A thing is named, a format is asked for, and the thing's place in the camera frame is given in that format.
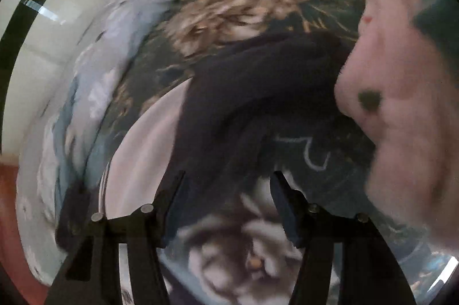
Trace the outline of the black white jacket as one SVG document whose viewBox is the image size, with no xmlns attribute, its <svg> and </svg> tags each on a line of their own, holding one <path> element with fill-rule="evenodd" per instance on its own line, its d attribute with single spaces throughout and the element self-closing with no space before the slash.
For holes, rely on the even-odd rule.
<svg viewBox="0 0 459 305">
<path fill-rule="evenodd" d="M 258 172 L 274 136 L 341 123 L 333 90 L 350 51 L 330 32 L 273 32 L 200 60 L 125 132 L 107 181 L 68 189 L 59 248 L 75 246 L 97 201 L 115 218 L 164 194 L 169 237 L 210 214 Z"/>
</svg>

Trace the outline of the brown leather headboard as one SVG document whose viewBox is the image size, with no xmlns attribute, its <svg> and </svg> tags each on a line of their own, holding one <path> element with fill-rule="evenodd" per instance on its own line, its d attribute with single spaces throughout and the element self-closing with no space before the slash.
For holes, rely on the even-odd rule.
<svg viewBox="0 0 459 305">
<path fill-rule="evenodd" d="M 6 304 L 44 304 L 48 288 L 30 271 L 20 241 L 15 212 L 17 173 L 17 166 L 1 164 L 1 288 L 12 296 Z"/>
</svg>

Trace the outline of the teal floral bed blanket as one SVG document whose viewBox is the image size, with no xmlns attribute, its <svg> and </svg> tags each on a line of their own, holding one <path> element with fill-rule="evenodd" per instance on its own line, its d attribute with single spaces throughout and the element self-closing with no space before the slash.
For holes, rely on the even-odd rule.
<svg viewBox="0 0 459 305">
<path fill-rule="evenodd" d="M 355 44 L 366 0 L 179 0 L 147 37 L 128 68 L 102 130 L 114 154 L 124 134 L 155 102 L 191 77 L 200 60 L 270 32 L 328 30 Z M 269 193 L 269 172 L 281 168 L 333 213 L 370 208 L 403 267 L 426 243 L 419 226 L 379 210 L 366 193 L 374 142 L 340 109 L 341 123 L 274 136 L 258 172 L 224 205 L 185 226 L 160 253 L 172 304 L 286 304 L 303 256 L 285 238 Z"/>
</svg>

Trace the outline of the pink white garment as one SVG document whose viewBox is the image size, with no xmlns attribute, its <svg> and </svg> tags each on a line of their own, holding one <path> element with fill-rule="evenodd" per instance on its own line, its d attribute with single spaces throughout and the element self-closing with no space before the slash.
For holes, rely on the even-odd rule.
<svg viewBox="0 0 459 305">
<path fill-rule="evenodd" d="M 374 142 L 372 203 L 458 250 L 458 0 L 366 0 L 334 87 Z"/>
</svg>

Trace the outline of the white black wardrobe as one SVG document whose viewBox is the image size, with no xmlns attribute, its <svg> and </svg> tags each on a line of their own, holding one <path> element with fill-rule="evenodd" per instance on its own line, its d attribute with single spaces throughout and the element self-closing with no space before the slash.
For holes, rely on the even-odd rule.
<svg viewBox="0 0 459 305">
<path fill-rule="evenodd" d="M 15 157 L 87 26 L 107 0 L 1 0 L 1 154 Z"/>
</svg>

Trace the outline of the grey floral quilt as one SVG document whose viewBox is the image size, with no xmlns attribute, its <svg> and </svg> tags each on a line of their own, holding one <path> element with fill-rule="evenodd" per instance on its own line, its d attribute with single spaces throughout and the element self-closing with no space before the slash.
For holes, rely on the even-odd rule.
<svg viewBox="0 0 459 305">
<path fill-rule="evenodd" d="M 88 27 L 26 137 L 16 180 L 16 213 L 26 263 L 46 286 L 65 260 L 55 238 L 65 194 L 84 176 L 128 64 L 176 1 L 110 0 Z"/>
</svg>

